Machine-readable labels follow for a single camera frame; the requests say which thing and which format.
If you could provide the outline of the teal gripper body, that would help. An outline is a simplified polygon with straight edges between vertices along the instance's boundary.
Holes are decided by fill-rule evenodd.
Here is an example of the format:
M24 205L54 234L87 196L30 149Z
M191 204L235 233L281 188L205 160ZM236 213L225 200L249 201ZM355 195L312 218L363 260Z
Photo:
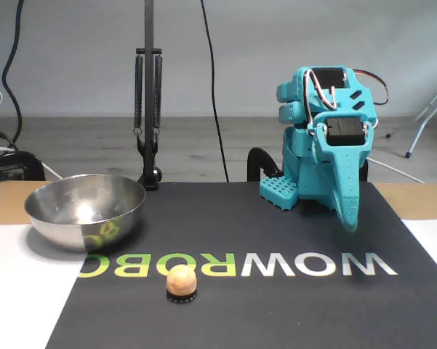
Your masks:
M307 71L307 123L314 113L359 112L372 126L378 118L370 91L360 84L354 71Z

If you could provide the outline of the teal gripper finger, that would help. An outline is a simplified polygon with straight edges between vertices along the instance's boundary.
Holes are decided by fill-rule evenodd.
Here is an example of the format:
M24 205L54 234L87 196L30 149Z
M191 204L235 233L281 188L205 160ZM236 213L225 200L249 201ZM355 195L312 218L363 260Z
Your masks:
M308 133L330 208L353 233L358 227L360 171L374 142L374 118L361 111L326 111L315 116Z

